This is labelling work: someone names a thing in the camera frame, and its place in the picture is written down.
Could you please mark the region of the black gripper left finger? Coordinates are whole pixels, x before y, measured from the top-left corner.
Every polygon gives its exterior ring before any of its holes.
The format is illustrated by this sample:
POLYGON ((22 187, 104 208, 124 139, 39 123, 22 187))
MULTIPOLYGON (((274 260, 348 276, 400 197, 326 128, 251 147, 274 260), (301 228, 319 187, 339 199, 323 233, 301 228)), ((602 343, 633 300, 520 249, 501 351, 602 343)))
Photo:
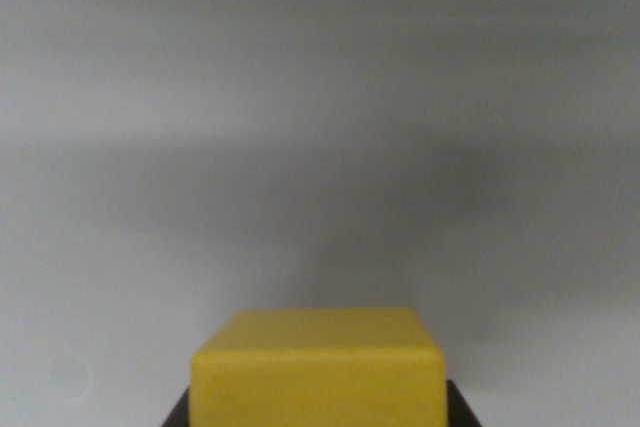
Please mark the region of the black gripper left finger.
POLYGON ((189 388, 186 388, 179 400, 176 402, 164 422, 162 427, 189 427, 189 388))

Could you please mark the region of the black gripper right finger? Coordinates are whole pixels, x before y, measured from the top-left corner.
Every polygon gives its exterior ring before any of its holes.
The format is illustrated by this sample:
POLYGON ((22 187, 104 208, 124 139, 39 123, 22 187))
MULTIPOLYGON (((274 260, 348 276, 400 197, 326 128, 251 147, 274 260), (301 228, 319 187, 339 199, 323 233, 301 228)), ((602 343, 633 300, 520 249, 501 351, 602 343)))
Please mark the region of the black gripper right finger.
POLYGON ((482 427, 466 399, 455 382, 446 381, 447 388, 447 416, 449 427, 482 427))

